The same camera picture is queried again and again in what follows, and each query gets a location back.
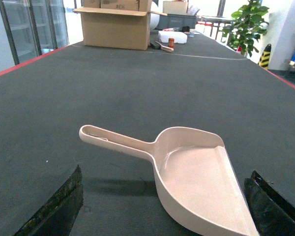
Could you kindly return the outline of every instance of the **red table edge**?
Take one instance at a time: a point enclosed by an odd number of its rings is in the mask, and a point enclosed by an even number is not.
[[[291,86],[292,88],[295,89],[295,85],[291,84],[291,83],[288,82],[287,80],[285,80],[285,79],[281,78],[280,76],[278,76],[278,75],[272,73],[271,71],[268,71],[268,70],[266,70],[266,71],[269,72],[271,75],[275,76],[275,77],[276,77],[277,79],[279,79],[280,81],[284,82],[285,84],[287,84],[287,85],[289,85],[289,86]]]
[[[57,52],[57,51],[59,51],[59,50],[65,48],[65,47],[67,47],[67,46],[63,46],[63,47],[61,47],[61,48],[57,48],[57,49],[55,49],[55,50],[53,50],[53,51],[51,51],[51,52],[45,53],[45,54],[43,54],[43,55],[40,55],[40,56],[35,57],[35,58],[33,58],[33,59],[27,60],[27,61],[25,61],[25,62],[23,62],[23,63],[20,63],[20,64],[18,64],[18,65],[13,66],[13,67],[10,67],[10,68],[8,68],[8,69],[6,69],[6,70],[0,71],[0,76],[1,76],[1,75],[4,75],[4,74],[6,74],[6,73],[9,73],[9,72],[11,72],[11,71],[13,71],[13,70],[16,70],[16,69],[18,69],[18,68],[20,68],[20,67],[23,67],[23,66],[25,66],[25,65],[28,65],[28,64],[30,64],[30,63],[32,63],[32,62],[34,62],[34,61],[37,61],[37,60],[39,60],[39,59],[42,59],[42,58],[44,58],[44,57],[46,57],[46,56],[49,56],[50,54],[55,53],[55,52]]]

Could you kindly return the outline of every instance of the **cardboard box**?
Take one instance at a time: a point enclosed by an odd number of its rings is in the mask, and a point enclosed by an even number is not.
[[[186,15],[188,3],[184,1],[164,1],[163,12],[167,14]]]
[[[84,0],[84,7],[100,8],[100,0]]]
[[[81,7],[84,44],[146,50],[152,0],[140,0],[139,11]]]
[[[139,10],[139,0],[101,0],[100,7],[116,10]]]

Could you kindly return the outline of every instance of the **refrigerator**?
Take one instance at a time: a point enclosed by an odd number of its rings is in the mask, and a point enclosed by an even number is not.
[[[15,64],[68,44],[63,0],[0,0]]]

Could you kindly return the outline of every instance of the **pink plastic scoop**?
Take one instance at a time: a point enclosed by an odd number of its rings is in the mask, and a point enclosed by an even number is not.
[[[172,127],[147,143],[85,125],[80,138],[151,162],[164,209],[187,229],[203,236],[259,236],[216,134]]]

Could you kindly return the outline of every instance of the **gray mat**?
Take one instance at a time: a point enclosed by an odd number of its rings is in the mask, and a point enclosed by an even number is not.
[[[241,186],[257,169],[295,195],[295,90],[203,35],[188,40],[174,55],[78,43],[0,76],[0,235],[76,164],[85,204],[72,236],[193,234],[162,208],[152,165],[83,143],[84,124],[144,141],[171,126],[216,133]]]

